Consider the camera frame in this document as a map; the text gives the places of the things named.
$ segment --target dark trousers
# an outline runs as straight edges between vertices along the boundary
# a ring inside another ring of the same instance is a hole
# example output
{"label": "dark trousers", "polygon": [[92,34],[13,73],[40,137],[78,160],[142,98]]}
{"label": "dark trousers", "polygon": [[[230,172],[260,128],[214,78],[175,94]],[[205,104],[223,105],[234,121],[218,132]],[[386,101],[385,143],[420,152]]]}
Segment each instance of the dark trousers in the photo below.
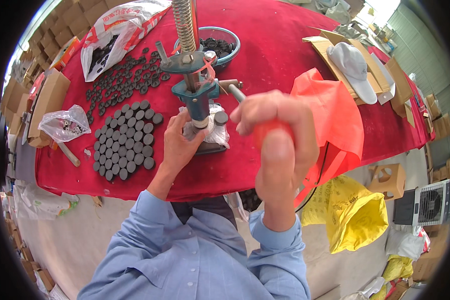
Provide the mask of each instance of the dark trousers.
{"label": "dark trousers", "polygon": [[213,198],[203,198],[199,201],[193,202],[170,202],[173,210],[180,221],[185,225],[188,219],[192,216],[192,208],[204,210],[210,213],[221,215],[225,219],[232,222],[235,229],[237,229],[237,223],[233,215],[232,209],[228,206],[223,196]]}

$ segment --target orange bag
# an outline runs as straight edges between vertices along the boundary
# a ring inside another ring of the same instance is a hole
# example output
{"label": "orange bag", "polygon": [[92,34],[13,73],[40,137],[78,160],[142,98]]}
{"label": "orange bag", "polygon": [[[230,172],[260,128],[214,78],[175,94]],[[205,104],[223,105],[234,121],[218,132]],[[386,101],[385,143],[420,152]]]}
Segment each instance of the orange bag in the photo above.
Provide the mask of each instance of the orange bag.
{"label": "orange bag", "polygon": [[324,80],[313,68],[295,78],[290,94],[310,105],[320,147],[317,163],[303,180],[305,188],[295,198],[298,207],[314,187],[360,166],[364,133],[359,108],[342,81]]}

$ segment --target red tablecloth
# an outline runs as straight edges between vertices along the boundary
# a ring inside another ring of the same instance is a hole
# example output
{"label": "red tablecloth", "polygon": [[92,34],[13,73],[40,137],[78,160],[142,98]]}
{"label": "red tablecloth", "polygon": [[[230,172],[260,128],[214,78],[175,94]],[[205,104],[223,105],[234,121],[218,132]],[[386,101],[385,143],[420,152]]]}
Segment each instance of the red tablecloth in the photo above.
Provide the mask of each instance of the red tablecloth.
{"label": "red tablecloth", "polygon": [[[243,92],[246,95],[272,89],[289,93],[294,79],[312,68],[317,68],[325,80],[334,79],[312,45],[301,41],[303,37],[319,34],[318,30],[310,27],[326,30],[336,27],[337,22],[324,15],[275,0],[198,0],[197,7],[200,27],[223,27],[239,36],[240,53],[217,77],[243,81]],[[138,58],[144,47],[154,50],[157,40],[161,40],[165,49],[171,52],[176,39],[173,13],[169,10],[156,28],[130,54]],[[63,74],[71,81],[63,109],[67,110],[73,104],[78,104],[87,111],[90,103],[85,100],[85,91],[92,87],[92,83],[84,82],[79,55],[72,57]],[[156,141],[153,158],[157,165],[163,159],[162,136],[166,124],[182,106],[170,89],[182,79],[179,75],[172,75],[170,80],[162,81],[157,88],[150,88],[144,96],[136,92],[121,103],[132,104],[148,99],[152,108],[163,114],[164,124],[154,133]],[[222,95],[216,101],[221,103],[228,113],[238,105],[232,96]],[[92,133],[103,125],[105,117],[113,115],[120,107],[121,105],[109,107],[102,117],[98,116],[95,109]],[[413,129],[406,120],[394,113],[390,104],[361,105],[359,109],[365,130],[364,163],[385,159],[421,147],[425,143],[420,138],[423,134],[423,123],[415,121],[416,128]],[[255,175],[260,166],[260,154],[253,148],[251,138],[240,137],[235,132],[235,124],[229,122],[227,129],[230,134],[230,149],[218,154],[194,157],[177,176],[170,190],[169,200],[199,200],[206,196],[223,195],[254,186]],[[156,169],[147,171],[140,167],[136,174],[126,181],[116,178],[108,182],[105,177],[100,177],[93,171],[93,157],[87,159],[84,155],[84,149],[94,152],[95,141],[93,134],[87,134],[67,143],[69,149],[81,160],[80,167],[74,167],[60,150],[53,151],[49,147],[38,149],[35,163],[37,184],[58,194],[66,192],[107,195],[135,200],[140,191],[148,186]]]}

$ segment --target blue shirt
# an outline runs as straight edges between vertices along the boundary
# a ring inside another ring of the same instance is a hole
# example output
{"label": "blue shirt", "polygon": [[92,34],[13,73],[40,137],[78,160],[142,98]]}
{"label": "blue shirt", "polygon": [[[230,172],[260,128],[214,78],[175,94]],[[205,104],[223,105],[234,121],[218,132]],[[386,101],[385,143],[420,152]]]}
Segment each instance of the blue shirt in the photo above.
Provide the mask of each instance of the blue shirt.
{"label": "blue shirt", "polygon": [[310,299],[298,217],[275,232],[263,216],[250,215],[260,249],[247,258],[228,219],[193,208],[183,225],[169,202],[144,190],[77,299]]}

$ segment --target baseball cap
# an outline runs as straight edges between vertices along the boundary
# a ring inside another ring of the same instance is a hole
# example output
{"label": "baseball cap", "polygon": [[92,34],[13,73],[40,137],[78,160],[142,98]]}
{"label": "baseball cap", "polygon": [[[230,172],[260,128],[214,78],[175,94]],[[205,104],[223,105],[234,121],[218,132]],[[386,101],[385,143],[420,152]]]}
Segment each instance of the baseball cap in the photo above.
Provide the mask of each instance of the baseball cap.
{"label": "baseball cap", "polygon": [[352,45],[341,42],[327,48],[327,55],[342,71],[356,94],[366,104],[375,104],[377,95],[367,80],[367,62],[362,53]]}

